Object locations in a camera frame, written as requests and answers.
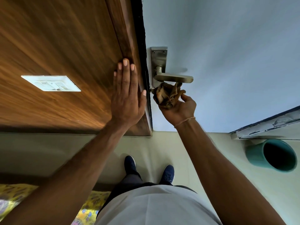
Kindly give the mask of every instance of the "person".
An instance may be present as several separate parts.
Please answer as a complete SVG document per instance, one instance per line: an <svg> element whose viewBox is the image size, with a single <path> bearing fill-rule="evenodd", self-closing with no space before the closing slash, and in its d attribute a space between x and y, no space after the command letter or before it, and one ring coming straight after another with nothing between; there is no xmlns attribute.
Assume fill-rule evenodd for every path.
<svg viewBox="0 0 300 225"><path fill-rule="evenodd" d="M108 156L120 138L145 112L146 91L138 99L138 77L128 59L114 72L112 118L107 125L50 180L15 207L1 225L70 225L91 193ZM168 167L160 184L143 183L132 157L127 176L111 192L95 224L285 224L251 182L214 146L194 117L196 103L181 96L164 117L178 131L218 218L190 189L172 186Z"/></svg>

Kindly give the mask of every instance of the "sneaker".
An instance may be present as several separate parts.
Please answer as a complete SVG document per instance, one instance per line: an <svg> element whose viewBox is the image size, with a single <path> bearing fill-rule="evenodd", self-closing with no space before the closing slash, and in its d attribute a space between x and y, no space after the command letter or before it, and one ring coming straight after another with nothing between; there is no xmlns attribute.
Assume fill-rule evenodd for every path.
<svg viewBox="0 0 300 225"><path fill-rule="evenodd" d="M135 161L134 161L133 157L130 156L130 155L125 157L124 167L125 167L126 175L137 173L137 168L135 166Z"/></svg>
<svg viewBox="0 0 300 225"><path fill-rule="evenodd" d="M161 180L159 183L170 183L172 184L172 181L174 179L174 167L172 165L168 165L165 170L163 171L163 175L161 177Z"/></svg>

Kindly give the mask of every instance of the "bucket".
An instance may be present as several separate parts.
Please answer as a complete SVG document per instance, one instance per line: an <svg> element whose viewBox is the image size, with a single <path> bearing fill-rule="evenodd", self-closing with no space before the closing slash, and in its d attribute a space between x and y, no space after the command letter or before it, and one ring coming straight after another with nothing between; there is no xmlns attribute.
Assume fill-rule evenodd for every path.
<svg viewBox="0 0 300 225"><path fill-rule="evenodd" d="M297 166L297 156L292 147L278 139L268 139L246 147L246 157L255 166L281 172L290 172Z"/></svg>

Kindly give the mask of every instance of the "beige floor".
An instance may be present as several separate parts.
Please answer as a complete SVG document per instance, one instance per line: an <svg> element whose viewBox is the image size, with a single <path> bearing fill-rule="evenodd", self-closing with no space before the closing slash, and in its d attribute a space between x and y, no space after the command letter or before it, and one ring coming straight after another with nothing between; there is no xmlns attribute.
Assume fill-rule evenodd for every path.
<svg viewBox="0 0 300 225"><path fill-rule="evenodd" d="M218 149L259 189L287 224L298 224L300 168L291 173L255 167L245 156L245 144L262 140L231 140L226 133L210 133ZM71 158L92 136L53 134L0 134L0 172L49 176ZM286 141L300 157L300 142ZM174 185L194 189L207 202L193 164L176 132L153 132L152 138L123 137L111 154L102 183L117 183L124 175L123 159L132 155L144 181L158 182L166 165L175 168Z"/></svg>

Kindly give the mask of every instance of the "yellow floral fabric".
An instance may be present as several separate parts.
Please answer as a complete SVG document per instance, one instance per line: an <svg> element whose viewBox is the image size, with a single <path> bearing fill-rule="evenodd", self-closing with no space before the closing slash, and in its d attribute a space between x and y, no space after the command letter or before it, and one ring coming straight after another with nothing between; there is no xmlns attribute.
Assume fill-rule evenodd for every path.
<svg viewBox="0 0 300 225"><path fill-rule="evenodd" d="M0 184L0 221L38 186ZM92 191L71 225L93 225L110 192Z"/></svg>

